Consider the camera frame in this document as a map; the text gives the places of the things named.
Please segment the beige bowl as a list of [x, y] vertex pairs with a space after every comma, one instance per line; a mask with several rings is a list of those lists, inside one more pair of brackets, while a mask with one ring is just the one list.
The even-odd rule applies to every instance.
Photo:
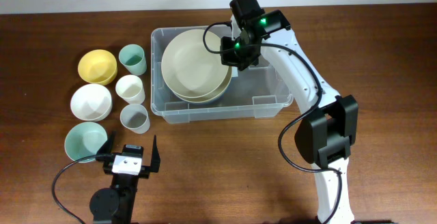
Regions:
[[231, 83], [231, 79], [232, 79], [232, 67], [229, 67], [229, 69], [227, 71], [227, 75], [224, 78], [223, 82], [210, 94], [207, 94], [207, 95], [202, 96], [200, 98], [185, 98], [185, 97], [182, 97], [178, 94], [175, 94], [175, 95], [184, 101], [187, 101], [190, 103], [195, 103], [195, 104], [213, 102], [214, 100], [220, 98], [225, 93], [226, 89], [228, 88], [229, 84]]
[[161, 61], [169, 89], [184, 98], [200, 98], [216, 90], [231, 72], [216, 53], [220, 46], [221, 39], [203, 29], [190, 29], [172, 39]]

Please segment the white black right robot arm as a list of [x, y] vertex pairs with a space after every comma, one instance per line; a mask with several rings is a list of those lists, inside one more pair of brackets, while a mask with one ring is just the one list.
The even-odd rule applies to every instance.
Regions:
[[347, 169], [356, 138], [357, 101], [351, 95], [341, 96], [322, 78], [281, 11], [234, 8], [227, 26], [232, 33], [221, 40], [222, 63], [243, 71], [263, 57], [278, 72], [298, 105], [301, 114], [280, 132], [278, 147], [283, 147], [285, 133], [297, 124], [296, 147], [310, 167], [299, 167], [287, 155], [283, 158], [292, 167], [314, 174], [318, 221], [353, 223]]

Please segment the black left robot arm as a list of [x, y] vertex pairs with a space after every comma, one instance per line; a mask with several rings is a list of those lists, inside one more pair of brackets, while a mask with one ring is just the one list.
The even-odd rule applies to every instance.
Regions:
[[90, 199], [94, 223], [130, 223], [138, 181], [148, 179], [160, 168], [157, 138], [153, 140], [149, 165], [142, 164], [141, 146], [126, 144], [121, 152], [112, 152], [114, 139], [113, 132], [96, 153], [96, 160], [103, 163], [103, 171], [112, 176], [112, 181], [110, 187], [96, 191]]

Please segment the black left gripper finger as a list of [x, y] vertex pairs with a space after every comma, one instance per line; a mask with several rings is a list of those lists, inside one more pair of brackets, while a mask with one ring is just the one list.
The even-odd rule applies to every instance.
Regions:
[[100, 147], [97, 154], [110, 154], [113, 149], [113, 143], [115, 140], [115, 131], [113, 131], [108, 137], [107, 141]]
[[157, 146], [157, 136], [154, 135], [153, 145], [152, 145], [152, 157], [150, 163], [150, 172], [158, 173], [160, 169], [160, 154]]

